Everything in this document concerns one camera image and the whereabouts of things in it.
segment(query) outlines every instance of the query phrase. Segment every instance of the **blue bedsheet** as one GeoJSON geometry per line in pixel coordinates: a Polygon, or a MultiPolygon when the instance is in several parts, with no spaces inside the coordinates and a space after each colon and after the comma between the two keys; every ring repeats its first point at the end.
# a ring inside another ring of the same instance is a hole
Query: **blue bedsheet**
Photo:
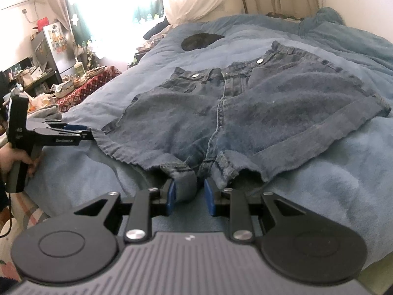
{"type": "MultiPolygon", "coordinates": [[[[186,70],[226,67],[256,59],[273,41],[312,52],[350,71],[393,104],[393,45],[383,38],[342,25],[330,8],[300,24],[263,15],[236,15],[181,25],[141,63],[90,95],[64,115],[68,123],[101,128],[121,116],[135,95],[167,80],[176,66],[186,70]],[[225,38],[184,52],[180,43],[197,32],[225,38]]],[[[45,158],[26,192],[50,216],[108,191],[134,195],[152,185],[139,167],[108,158],[95,143],[45,148],[45,158]]],[[[366,266],[393,251],[393,119],[377,117],[335,142],[297,170],[282,173],[266,187],[306,208],[344,224],[365,239],[366,266]]],[[[170,218],[155,218],[155,230],[221,229],[208,216],[203,192],[178,203],[170,218]]]]}

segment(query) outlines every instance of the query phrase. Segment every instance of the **gray base plate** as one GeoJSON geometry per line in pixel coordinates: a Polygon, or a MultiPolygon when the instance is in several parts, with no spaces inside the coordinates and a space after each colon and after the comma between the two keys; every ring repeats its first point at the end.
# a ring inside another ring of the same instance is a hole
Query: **gray base plate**
{"type": "Polygon", "coordinates": [[[159,232],[148,243],[127,246],[110,269],[86,282],[66,287],[49,287],[25,281],[11,294],[370,295],[371,293],[355,280],[339,286],[314,287],[283,278],[262,260],[256,248],[235,244],[222,232],[159,232]]]}

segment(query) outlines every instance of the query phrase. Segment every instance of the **refrigerator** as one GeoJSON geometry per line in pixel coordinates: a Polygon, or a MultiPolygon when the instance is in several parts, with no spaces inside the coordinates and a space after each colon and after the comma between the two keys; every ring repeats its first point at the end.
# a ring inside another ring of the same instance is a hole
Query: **refrigerator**
{"type": "Polygon", "coordinates": [[[51,68],[56,71],[58,79],[68,74],[75,74],[75,55],[68,34],[63,31],[60,22],[43,27],[31,41],[31,46],[40,62],[42,71],[51,68]]]}

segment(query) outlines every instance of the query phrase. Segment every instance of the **black cable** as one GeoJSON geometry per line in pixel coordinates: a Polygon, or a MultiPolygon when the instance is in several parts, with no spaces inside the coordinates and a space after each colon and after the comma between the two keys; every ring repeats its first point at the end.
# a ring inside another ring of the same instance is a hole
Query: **black cable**
{"type": "Polygon", "coordinates": [[[3,237],[7,237],[9,235],[9,233],[11,233],[11,229],[12,229],[12,212],[11,212],[11,194],[8,193],[8,207],[9,207],[9,229],[8,232],[0,235],[0,238],[3,237]]]}

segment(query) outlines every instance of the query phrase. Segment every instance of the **gray cloth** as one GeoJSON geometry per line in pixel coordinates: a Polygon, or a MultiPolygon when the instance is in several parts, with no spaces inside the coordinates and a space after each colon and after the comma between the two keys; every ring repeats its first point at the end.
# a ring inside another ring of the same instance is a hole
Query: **gray cloth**
{"type": "Polygon", "coordinates": [[[352,74],[273,42],[261,59],[188,72],[134,98],[120,119],[94,130],[115,159],[160,169],[178,199],[197,177],[219,188],[248,170],[264,182],[295,169],[390,107],[352,74]]]}
{"type": "Polygon", "coordinates": [[[52,104],[39,110],[35,110],[27,115],[27,118],[40,118],[40,119],[60,119],[61,113],[58,111],[58,105],[52,104]]]}

